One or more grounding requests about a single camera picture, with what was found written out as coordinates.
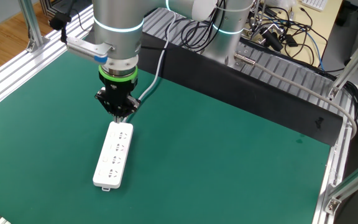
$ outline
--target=table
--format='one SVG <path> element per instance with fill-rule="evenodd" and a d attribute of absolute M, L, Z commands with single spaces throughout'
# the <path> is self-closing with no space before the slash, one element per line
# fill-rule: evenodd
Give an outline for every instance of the table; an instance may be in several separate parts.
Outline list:
<path fill-rule="evenodd" d="M 111 121 L 93 97 L 102 85 L 95 71 L 65 53 L 0 103 L 1 216 L 23 224 L 311 223 L 327 144 L 167 80 L 131 119 L 121 187 L 93 186 Z M 153 77 L 140 71 L 134 96 Z"/>
<path fill-rule="evenodd" d="M 300 3 L 301 1 L 298 0 L 298 4 L 294 7 L 292 7 L 292 11 L 294 12 L 294 21 L 295 22 L 300 22 L 302 24 L 306 24 L 306 25 L 310 25 L 311 21 L 310 18 L 306 15 L 305 12 L 300 10 L 300 7 L 304 8 L 306 12 L 308 12 L 308 14 L 310 15 L 310 17 L 313 19 L 313 26 L 312 28 L 319 33 L 320 35 L 322 35 L 323 37 L 325 37 L 327 40 L 329 38 L 329 35 L 331 33 L 331 30 L 333 29 L 335 20 L 336 20 L 336 16 L 339 12 L 339 8 L 341 7 L 342 4 L 342 0 L 329 0 L 327 2 L 326 7 L 324 8 L 324 10 L 322 12 L 318 12 L 314 9 L 310 9 L 306 6 L 301 5 Z M 285 12 L 281 12 L 280 14 L 277 15 L 278 17 L 281 17 L 283 19 L 287 19 L 287 15 L 285 14 Z M 295 33 L 295 30 L 289 30 L 288 31 L 289 34 L 293 34 Z M 323 56 L 323 53 L 325 51 L 326 48 L 326 41 L 324 39 L 322 39 L 321 37 L 319 37 L 317 34 L 315 34 L 313 31 L 309 32 L 309 34 L 312 36 L 312 38 L 314 38 L 314 40 L 317 43 L 319 52 L 320 52 L 320 56 Z M 296 40 L 297 43 L 302 44 L 303 43 L 303 39 L 305 38 L 304 34 L 300 34 L 300 35 L 296 35 L 294 37 L 294 39 Z M 306 38 L 306 45 L 309 45 L 313 50 L 314 50 L 314 66 L 318 67 L 320 62 L 319 62 L 319 57 L 318 57 L 318 53 L 317 53 L 317 49 L 315 44 L 313 43 L 313 41 L 311 40 L 310 37 Z M 299 47 L 287 47 L 287 52 L 290 55 L 294 55 L 296 54 L 298 51 L 300 50 L 300 46 Z M 281 51 L 282 54 L 286 55 L 287 53 L 285 53 L 284 49 Z M 312 56 L 310 53 L 309 49 L 303 49 L 296 57 L 295 59 L 300 60 L 302 62 L 306 62 L 306 63 L 311 63 L 312 62 Z"/>

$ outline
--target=blue light ring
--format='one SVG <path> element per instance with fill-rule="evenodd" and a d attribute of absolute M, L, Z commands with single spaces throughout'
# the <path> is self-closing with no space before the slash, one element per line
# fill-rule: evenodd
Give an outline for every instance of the blue light ring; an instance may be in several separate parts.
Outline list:
<path fill-rule="evenodd" d="M 224 30 L 222 30 L 222 29 L 218 29 L 218 28 L 215 26 L 215 24 L 212 24 L 212 26 L 213 26 L 216 30 L 218 30 L 219 32 L 222 32 L 223 34 L 229 34 L 229 35 L 239 34 L 239 33 L 241 33 L 241 32 L 243 31 L 243 29 L 241 29 L 240 31 L 237 31 L 237 32 L 228 32 L 228 31 L 224 31 Z"/>
<path fill-rule="evenodd" d="M 97 23 L 97 25 L 99 25 L 103 29 L 113 31 L 113 32 L 133 32 L 133 31 L 136 31 L 136 30 L 142 28 L 143 23 L 144 23 L 144 20 L 142 20 L 142 22 L 139 25 L 135 26 L 135 27 L 121 29 L 121 28 L 114 28 L 114 27 L 106 26 L 106 25 L 102 24 L 101 22 L 99 22 L 95 17 L 93 17 L 93 20 L 94 20 L 95 23 Z"/>

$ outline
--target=white power strip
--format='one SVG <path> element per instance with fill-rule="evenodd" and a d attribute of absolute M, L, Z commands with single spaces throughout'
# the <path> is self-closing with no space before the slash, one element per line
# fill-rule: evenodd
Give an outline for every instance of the white power strip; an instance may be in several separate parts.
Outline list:
<path fill-rule="evenodd" d="M 112 122 L 109 125 L 93 175 L 93 184 L 103 191 L 108 192 L 121 185 L 133 130 L 133 125 L 128 123 Z"/>

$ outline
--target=aluminum frame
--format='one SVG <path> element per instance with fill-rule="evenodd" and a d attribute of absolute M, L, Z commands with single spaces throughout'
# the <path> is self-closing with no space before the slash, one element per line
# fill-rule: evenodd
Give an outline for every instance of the aluminum frame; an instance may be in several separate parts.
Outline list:
<path fill-rule="evenodd" d="M 37 16 L 35 16 L 34 8 L 30 0 L 18 0 L 20 9 L 24 16 L 24 21 L 29 31 L 29 44 L 26 51 L 33 52 L 42 47 L 49 40 L 42 37 L 40 27 L 38 25 Z"/>

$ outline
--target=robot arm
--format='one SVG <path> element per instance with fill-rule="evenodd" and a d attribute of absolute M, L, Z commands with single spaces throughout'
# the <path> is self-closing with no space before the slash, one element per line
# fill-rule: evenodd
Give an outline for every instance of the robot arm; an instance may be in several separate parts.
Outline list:
<path fill-rule="evenodd" d="M 116 122 L 139 107 L 131 96 L 137 85 L 137 62 L 141 47 L 144 15 L 166 7 L 196 21 L 209 17 L 217 0 L 93 0 L 96 44 L 67 38 L 68 51 L 92 60 L 99 66 L 104 87 L 96 94 Z"/>

